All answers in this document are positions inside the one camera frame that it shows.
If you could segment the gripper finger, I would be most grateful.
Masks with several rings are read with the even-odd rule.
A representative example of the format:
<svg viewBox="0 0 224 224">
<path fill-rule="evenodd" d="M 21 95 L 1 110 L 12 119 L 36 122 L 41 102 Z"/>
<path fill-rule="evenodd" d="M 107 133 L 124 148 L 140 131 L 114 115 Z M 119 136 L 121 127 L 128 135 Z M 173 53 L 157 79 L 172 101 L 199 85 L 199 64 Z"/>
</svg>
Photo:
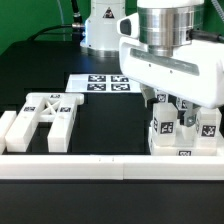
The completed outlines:
<svg viewBox="0 0 224 224">
<path fill-rule="evenodd" d="M 196 115 L 199 109 L 200 109 L 199 105 L 189 101 L 185 101 L 184 109 L 182 110 L 180 115 L 180 124 L 186 127 L 193 126 L 196 122 Z"/>
<path fill-rule="evenodd" d="M 140 90 L 144 98 L 145 107 L 148 107 L 149 102 L 153 102 L 153 103 L 158 102 L 155 96 L 155 90 L 152 87 L 141 84 Z"/>
</svg>

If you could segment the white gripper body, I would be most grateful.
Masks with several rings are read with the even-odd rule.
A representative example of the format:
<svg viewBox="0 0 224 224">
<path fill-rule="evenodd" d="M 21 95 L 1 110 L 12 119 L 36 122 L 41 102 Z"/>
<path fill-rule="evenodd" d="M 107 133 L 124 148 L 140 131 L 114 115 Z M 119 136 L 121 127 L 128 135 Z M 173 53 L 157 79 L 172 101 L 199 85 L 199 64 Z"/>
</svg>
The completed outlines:
<svg viewBox="0 0 224 224">
<path fill-rule="evenodd" d="M 193 40 L 160 57 L 140 42 L 137 13 L 120 19 L 117 31 L 124 76 L 202 107 L 224 105 L 224 44 Z"/>
</svg>

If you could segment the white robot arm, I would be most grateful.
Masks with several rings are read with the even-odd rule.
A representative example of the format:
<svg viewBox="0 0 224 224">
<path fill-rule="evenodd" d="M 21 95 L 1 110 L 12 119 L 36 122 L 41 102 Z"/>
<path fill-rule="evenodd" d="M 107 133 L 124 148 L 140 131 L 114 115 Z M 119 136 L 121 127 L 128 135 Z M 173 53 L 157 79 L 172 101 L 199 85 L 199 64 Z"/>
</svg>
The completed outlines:
<svg viewBox="0 0 224 224">
<path fill-rule="evenodd" d="M 224 105 L 224 44 L 201 29 L 204 0 L 91 0 L 80 43 L 87 54 L 119 58 L 123 75 L 209 109 Z"/>
</svg>

